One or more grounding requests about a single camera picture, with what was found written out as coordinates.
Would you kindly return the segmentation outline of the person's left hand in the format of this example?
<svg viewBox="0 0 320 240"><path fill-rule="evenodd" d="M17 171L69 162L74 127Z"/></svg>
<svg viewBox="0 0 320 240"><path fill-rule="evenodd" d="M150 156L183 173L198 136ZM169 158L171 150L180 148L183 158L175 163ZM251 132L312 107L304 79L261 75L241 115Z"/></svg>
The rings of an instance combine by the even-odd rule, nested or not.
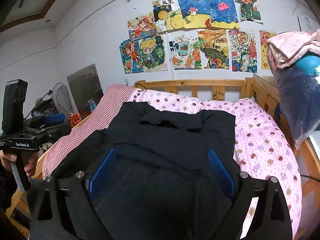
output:
<svg viewBox="0 0 320 240"><path fill-rule="evenodd" d="M1 151L1 163L6 170L10 172L12 171L11 163L15 162L16 159L17 159L17 156L15 154ZM30 156L27 164L25 165L24 170L28 177L32 177L35 174L37 160L38 160L38 153L35 152Z"/></svg>

